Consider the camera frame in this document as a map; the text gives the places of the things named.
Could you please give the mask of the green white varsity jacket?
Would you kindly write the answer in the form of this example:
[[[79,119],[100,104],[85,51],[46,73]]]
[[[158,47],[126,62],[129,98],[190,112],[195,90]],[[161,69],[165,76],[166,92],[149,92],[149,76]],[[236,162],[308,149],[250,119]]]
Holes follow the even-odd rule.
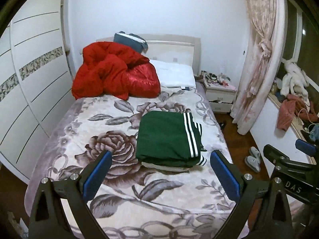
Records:
[[[204,166],[202,134],[202,124],[190,112],[148,112],[140,121],[136,158],[162,167]]]

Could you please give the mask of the teal garment on sill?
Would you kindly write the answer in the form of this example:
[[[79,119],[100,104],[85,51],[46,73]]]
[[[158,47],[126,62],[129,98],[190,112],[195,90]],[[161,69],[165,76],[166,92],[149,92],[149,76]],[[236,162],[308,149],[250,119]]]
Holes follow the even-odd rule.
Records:
[[[309,132],[309,139],[313,144],[318,144],[319,142],[319,126],[314,125],[312,130]]]

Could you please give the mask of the pink garment on sill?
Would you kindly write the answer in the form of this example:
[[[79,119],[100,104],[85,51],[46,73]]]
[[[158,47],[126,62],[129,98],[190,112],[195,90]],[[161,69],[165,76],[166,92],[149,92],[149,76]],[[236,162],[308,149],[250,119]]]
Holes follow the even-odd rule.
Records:
[[[277,129],[287,131],[294,118],[296,110],[305,109],[304,101],[295,95],[288,94],[279,108]]]

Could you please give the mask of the grey slipper left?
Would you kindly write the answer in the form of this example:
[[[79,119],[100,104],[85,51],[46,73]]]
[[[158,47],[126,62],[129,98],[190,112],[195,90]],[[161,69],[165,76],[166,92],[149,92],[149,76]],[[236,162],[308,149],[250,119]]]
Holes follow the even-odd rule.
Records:
[[[245,157],[244,162],[255,173],[260,172],[261,168],[260,168],[260,160],[259,159],[249,155],[249,156]]]

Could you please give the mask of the grey slipper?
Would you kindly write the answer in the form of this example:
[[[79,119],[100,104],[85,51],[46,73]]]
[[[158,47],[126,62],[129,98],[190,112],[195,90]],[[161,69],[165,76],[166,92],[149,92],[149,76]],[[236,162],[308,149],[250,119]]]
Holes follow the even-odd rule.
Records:
[[[260,168],[260,160],[259,159],[249,155],[249,156],[245,157],[244,162],[255,173],[260,172],[261,168]]]
[[[249,148],[249,153],[250,153],[250,155],[251,155],[252,157],[254,157],[254,158],[256,158],[256,159],[260,159],[260,157],[261,157],[260,151],[259,151],[256,147],[254,147],[254,146],[252,146],[252,147]]]

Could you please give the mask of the grey slipper right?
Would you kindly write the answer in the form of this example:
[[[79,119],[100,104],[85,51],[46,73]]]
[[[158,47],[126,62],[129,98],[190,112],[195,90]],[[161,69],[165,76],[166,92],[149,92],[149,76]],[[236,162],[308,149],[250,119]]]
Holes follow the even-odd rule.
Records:
[[[256,158],[256,159],[260,159],[260,157],[261,157],[260,151],[259,151],[256,147],[254,147],[254,146],[252,146],[252,147],[249,148],[249,153],[250,153],[250,155],[251,155],[252,157],[254,157],[254,158]]]

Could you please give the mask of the white plush toy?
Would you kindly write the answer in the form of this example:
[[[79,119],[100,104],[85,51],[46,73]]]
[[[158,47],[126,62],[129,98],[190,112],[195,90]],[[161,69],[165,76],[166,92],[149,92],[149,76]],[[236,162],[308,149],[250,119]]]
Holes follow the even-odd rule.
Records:
[[[282,79],[280,94],[285,97],[292,94],[307,102],[309,94],[306,88],[309,86],[309,81],[306,73],[292,60],[284,61],[284,69],[286,74]]]

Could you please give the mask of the floral purple bed blanket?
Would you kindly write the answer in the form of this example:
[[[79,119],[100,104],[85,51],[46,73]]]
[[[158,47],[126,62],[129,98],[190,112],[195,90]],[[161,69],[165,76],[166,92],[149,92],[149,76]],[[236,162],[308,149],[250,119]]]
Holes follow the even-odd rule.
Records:
[[[52,132],[27,187],[31,212],[42,178],[64,180],[100,153],[112,166],[89,209],[110,238],[213,238],[235,206],[209,164],[181,173],[142,166],[135,157],[138,128],[150,111],[190,112],[202,126],[203,156],[219,150],[230,158],[204,88],[162,88],[154,99],[114,96],[76,100]]]

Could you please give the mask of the white bedside nightstand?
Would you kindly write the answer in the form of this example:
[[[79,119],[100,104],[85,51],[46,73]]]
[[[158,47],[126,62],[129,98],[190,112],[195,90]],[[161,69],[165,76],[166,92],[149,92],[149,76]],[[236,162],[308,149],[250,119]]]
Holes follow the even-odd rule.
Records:
[[[236,99],[237,88],[230,78],[223,74],[201,71],[206,90],[206,98],[213,112],[229,114]]]

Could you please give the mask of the white sliding wardrobe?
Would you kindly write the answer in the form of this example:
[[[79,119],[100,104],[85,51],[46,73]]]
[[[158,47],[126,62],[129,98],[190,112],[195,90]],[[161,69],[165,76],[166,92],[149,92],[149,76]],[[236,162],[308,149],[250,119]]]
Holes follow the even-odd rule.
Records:
[[[26,0],[1,36],[1,163],[28,183],[74,102],[63,0]]]

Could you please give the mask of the red quilted comforter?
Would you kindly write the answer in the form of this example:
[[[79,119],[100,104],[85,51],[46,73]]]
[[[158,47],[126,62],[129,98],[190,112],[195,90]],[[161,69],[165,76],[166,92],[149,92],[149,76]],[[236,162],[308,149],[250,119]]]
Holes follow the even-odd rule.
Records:
[[[71,88],[75,99],[110,94],[155,98],[160,82],[150,59],[115,42],[94,42],[83,49],[83,64]]]

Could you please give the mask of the pink floral curtain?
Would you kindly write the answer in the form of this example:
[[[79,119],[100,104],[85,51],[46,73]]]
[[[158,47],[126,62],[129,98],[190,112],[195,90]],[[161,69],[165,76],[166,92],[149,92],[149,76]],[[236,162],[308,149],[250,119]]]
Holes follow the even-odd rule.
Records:
[[[253,127],[266,103],[286,42],[286,0],[246,0],[251,33],[231,110],[240,135]]]

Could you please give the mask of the white pillow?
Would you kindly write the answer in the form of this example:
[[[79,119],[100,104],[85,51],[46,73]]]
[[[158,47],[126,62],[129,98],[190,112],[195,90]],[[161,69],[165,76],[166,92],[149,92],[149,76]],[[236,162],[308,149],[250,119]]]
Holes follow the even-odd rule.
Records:
[[[178,63],[150,60],[154,66],[160,85],[164,87],[195,88],[196,82],[191,66]]]

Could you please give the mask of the beige bed headboard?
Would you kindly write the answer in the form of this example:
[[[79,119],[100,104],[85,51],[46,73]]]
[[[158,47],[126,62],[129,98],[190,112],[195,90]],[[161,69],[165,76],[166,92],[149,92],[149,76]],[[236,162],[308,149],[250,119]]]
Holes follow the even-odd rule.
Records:
[[[146,42],[142,54],[149,59],[189,65],[195,75],[201,72],[201,39],[182,35],[137,34],[134,39]]]

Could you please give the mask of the blue grey folded cushion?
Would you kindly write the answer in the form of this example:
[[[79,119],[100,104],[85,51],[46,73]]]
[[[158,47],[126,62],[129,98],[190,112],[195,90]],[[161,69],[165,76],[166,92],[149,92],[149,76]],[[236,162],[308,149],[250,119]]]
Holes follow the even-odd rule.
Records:
[[[144,38],[133,33],[127,34],[124,31],[115,33],[113,42],[126,45],[138,53],[147,52],[149,48]]]

